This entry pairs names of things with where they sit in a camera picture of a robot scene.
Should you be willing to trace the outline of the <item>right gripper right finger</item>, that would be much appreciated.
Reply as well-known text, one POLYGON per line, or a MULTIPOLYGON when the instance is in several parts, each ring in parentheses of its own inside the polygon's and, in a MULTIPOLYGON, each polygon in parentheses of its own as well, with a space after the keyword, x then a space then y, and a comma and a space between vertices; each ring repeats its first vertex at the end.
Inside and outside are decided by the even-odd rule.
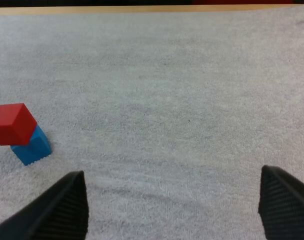
POLYGON ((258 213, 268 240, 304 240, 304 183, 277 166, 261 169, 258 213))

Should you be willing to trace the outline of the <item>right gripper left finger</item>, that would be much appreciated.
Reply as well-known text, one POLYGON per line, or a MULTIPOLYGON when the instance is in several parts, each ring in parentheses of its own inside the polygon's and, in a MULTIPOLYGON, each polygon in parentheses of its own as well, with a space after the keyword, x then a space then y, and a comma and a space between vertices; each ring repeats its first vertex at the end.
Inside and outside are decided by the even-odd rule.
POLYGON ((88 226, 84 171, 72 171, 0 223, 0 240, 84 240, 88 226))

